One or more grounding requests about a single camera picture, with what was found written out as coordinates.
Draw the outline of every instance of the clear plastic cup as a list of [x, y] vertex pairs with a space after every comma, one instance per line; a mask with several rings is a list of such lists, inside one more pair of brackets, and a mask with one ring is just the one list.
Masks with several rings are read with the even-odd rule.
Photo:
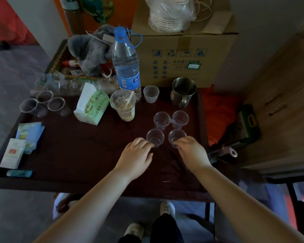
[[153, 148], [160, 146], [164, 142], [164, 134], [159, 129], [151, 129], [146, 134], [146, 140], [154, 144]]
[[131, 90], [119, 89], [116, 90], [110, 98], [110, 103], [113, 109], [118, 112], [118, 115], [124, 121], [131, 121], [135, 116], [135, 95], [132, 96], [131, 101], [126, 106], [126, 103], [131, 95]]
[[173, 142], [177, 141], [178, 139], [187, 136], [186, 132], [183, 130], [174, 129], [171, 130], [168, 136], [169, 142], [174, 148], [177, 148], [177, 145], [173, 144]]
[[34, 98], [28, 98], [23, 101], [19, 110], [23, 113], [29, 113], [39, 118], [42, 118], [48, 114], [48, 109], [43, 104], [38, 103], [38, 101]]
[[48, 109], [52, 112], [56, 112], [63, 117], [67, 117], [71, 114], [70, 108], [67, 106], [65, 99], [62, 97], [55, 97], [48, 102]]
[[160, 130], [164, 130], [171, 123], [171, 118], [166, 112], [158, 112], [153, 120], [156, 128]]
[[36, 96], [36, 100], [38, 101], [38, 103], [44, 104], [44, 105], [48, 105], [49, 100], [51, 100], [53, 98], [53, 92], [50, 90], [44, 90], [40, 93], [37, 94]]
[[157, 86], [148, 85], [143, 89], [143, 94], [148, 103], [156, 102], [159, 96], [160, 90]]
[[185, 111], [175, 111], [172, 115], [172, 126], [174, 129], [181, 129], [189, 122], [189, 116]]

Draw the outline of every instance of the gray floor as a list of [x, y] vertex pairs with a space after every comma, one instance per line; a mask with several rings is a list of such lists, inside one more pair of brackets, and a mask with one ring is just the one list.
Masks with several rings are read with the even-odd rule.
[[[19, 115], [27, 97], [50, 59], [40, 46], [13, 46], [0, 51], [0, 146]], [[0, 190], [0, 242], [32, 242], [52, 223], [53, 193]], [[174, 201], [176, 220], [185, 242], [209, 242], [212, 234], [183, 216], [203, 216], [205, 204]], [[131, 222], [141, 222], [150, 234], [159, 216], [160, 201], [120, 198], [97, 236], [97, 242], [117, 242]]]

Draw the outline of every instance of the black pants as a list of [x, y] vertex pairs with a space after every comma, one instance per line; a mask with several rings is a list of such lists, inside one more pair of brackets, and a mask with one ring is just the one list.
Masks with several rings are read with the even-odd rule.
[[[151, 231], [150, 243], [162, 242], [184, 243], [176, 221], [167, 213], [155, 220]], [[141, 240], [134, 235], [125, 235], [118, 243], [141, 243]]]

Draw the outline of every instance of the water bottle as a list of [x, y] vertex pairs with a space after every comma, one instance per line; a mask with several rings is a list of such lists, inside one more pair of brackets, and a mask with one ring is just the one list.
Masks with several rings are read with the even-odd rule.
[[122, 89], [133, 90], [138, 102], [142, 96], [138, 54], [124, 27], [115, 27], [114, 31], [115, 40], [112, 44], [112, 61], [118, 84]]

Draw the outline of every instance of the green tissue package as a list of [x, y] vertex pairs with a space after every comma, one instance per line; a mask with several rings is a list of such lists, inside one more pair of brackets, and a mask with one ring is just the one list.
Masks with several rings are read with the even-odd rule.
[[74, 115], [81, 122], [97, 125], [109, 104], [109, 97], [97, 91], [92, 84], [85, 83]]

